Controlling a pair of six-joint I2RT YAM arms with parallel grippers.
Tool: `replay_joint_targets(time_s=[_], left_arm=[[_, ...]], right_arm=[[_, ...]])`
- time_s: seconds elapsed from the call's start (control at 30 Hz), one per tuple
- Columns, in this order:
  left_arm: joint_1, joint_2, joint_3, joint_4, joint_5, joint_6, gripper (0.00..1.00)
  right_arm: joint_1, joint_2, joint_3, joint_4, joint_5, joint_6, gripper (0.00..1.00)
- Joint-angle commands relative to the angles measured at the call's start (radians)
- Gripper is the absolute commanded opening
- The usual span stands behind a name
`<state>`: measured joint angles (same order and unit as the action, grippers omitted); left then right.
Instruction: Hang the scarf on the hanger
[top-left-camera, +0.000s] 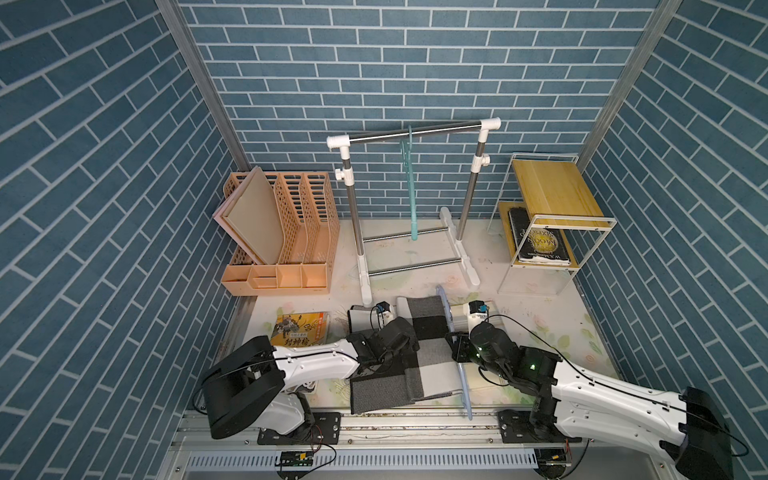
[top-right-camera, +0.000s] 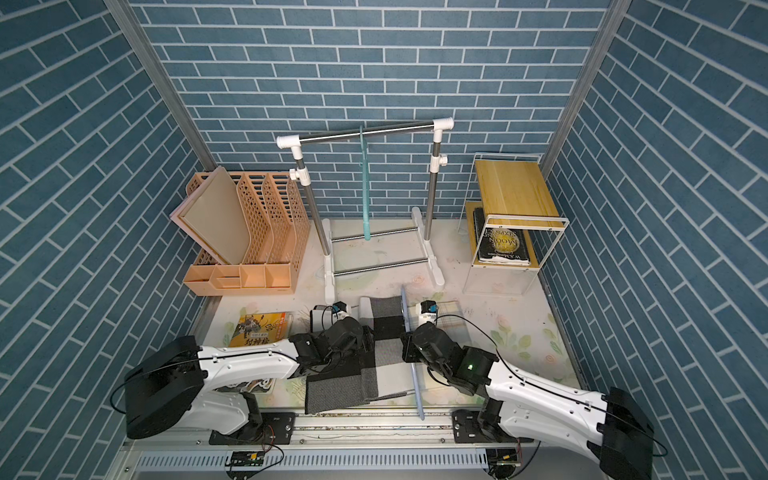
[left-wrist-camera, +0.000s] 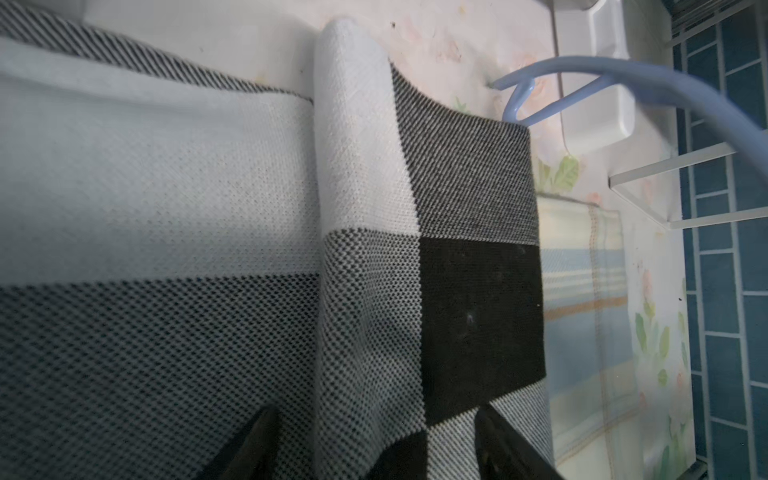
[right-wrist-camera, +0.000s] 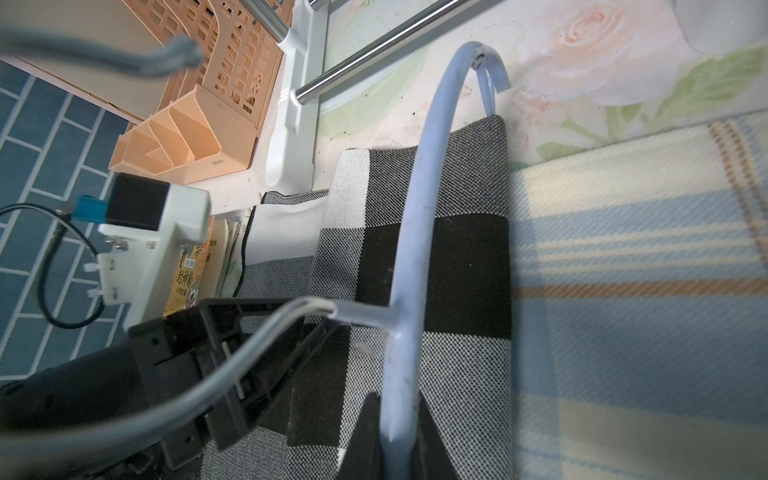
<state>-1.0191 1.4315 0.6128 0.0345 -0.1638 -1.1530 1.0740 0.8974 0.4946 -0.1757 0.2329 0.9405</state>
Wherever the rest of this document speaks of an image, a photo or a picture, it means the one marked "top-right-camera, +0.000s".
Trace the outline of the black grey checkered scarf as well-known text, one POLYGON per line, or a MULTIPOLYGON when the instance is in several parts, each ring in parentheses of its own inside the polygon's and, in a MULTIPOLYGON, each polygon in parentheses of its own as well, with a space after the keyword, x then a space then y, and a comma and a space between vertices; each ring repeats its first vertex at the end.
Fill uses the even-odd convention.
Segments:
POLYGON ((403 361, 406 320, 402 300, 397 296, 362 297, 353 317, 372 330, 373 346, 344 359, 327 374, 307 378, 307 414, 364 406, 414 392, 412 365, 403 361))

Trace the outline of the translucent blue clothes hanger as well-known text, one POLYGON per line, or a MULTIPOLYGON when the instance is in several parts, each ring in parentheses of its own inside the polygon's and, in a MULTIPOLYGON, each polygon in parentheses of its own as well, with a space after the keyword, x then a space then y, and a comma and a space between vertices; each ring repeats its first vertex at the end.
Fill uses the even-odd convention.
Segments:
POLYGON ((403 340, 403 361, 407 363, 411 368, 412 382, 414 387, 414 395, 416 401, 416 409, 418 417, 424 421, 426 414, 424 411, 424 404, 421 395, 421 388, 419 383, 419 375, 417 372, 415 353, 412 351, 412 328, 411 319, 409 313, 409 305, 407 300, 406 286, 401 285, 401 310, 404 319, 405 339, 403 340))

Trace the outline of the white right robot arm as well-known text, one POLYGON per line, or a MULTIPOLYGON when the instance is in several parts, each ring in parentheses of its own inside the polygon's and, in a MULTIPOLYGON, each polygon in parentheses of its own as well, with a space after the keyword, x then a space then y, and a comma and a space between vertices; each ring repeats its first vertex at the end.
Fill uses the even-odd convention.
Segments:
POLYGON ((401 339, 406 362, 420 362, 459 392, 483 397, 477 422, 486 437, 561 447, 595 461, 613 479, 651 478, 654 427, 629 392, 567 388, 495 353, 462 346, 432 322, 401 339))

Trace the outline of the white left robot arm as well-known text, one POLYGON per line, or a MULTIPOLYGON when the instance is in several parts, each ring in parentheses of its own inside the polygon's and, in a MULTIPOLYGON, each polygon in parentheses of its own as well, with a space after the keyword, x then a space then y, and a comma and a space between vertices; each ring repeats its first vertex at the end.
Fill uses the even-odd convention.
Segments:
POLYGON ((372 329, 350 316, 319 333, 250 347, 216 348, 192 336, 177 338, 125 375, 119 388, 125 393, 126 434, 138 440, 182 427, 209 430, 228 445, 260 442, 266 428, 255 397, 228 397, 222 388, 328 373, 372 348, 372 329))

